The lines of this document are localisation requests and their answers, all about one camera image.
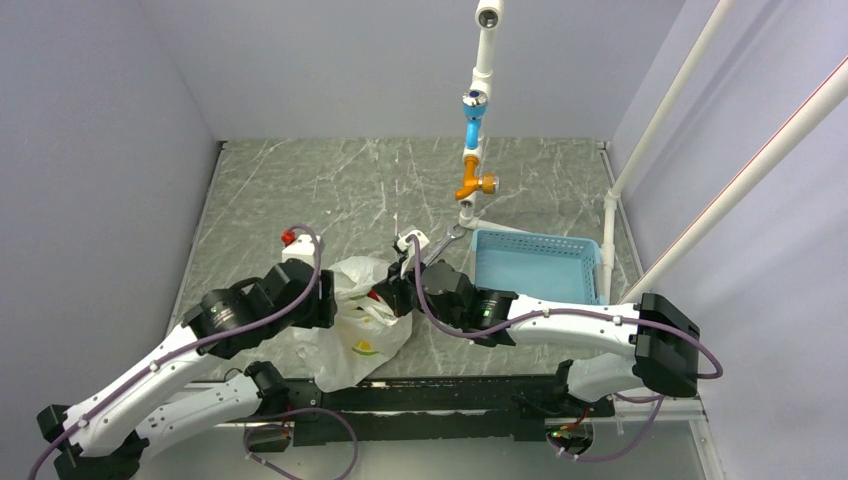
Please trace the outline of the white plastic shopping bag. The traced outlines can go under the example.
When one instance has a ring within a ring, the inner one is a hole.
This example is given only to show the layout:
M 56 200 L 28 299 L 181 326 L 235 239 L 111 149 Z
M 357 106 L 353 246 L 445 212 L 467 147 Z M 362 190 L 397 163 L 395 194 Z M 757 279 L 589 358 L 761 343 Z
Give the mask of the white plastic shopping bag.
M 395 357 L 412 334 L 412 316 L 397 316 L 369 296 L 386 277 L 389 263 L 367 256 L 340 260 L 334 273 L 337 312 L 328 329 L 296 328 L 295 351 L 324 393 L 357 385 Z

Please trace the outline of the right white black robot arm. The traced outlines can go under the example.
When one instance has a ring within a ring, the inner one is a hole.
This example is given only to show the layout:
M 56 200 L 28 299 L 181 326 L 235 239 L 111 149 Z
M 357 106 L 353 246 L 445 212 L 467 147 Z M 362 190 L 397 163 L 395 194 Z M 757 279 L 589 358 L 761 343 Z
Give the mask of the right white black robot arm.
M 397 315 L 414 310 L 442 332 L 478 345 L 561 344 L 596 351 L 565 360 L 551 401 L 574 415 L 604 397 L 636 388 L 691 398 L 698 393 L 700 329 L 666 297 L 645 293 L 636 303 L 557 303 L 513 291 L 484 289 L 449 264 L 403 270 L 393 264 L 372 289 Z

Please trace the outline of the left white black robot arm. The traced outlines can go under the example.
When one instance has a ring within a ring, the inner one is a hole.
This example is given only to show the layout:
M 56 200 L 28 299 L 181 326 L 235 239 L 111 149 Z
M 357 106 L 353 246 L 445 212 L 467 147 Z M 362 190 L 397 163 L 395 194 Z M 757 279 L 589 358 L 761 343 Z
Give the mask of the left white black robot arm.
M 220 423 L 272 420 L 293 406 L 269 361 L 256 361 L 222 385 L 175 400 L 184 386 L 288 327 L 328 328 L 337 308 L 334 274 L 289 259 L 263 278 L 215 289 L 133 370 L 73 406 L 37 416 L 57 451 L 61 479 L 130 479 L 170 447 Z

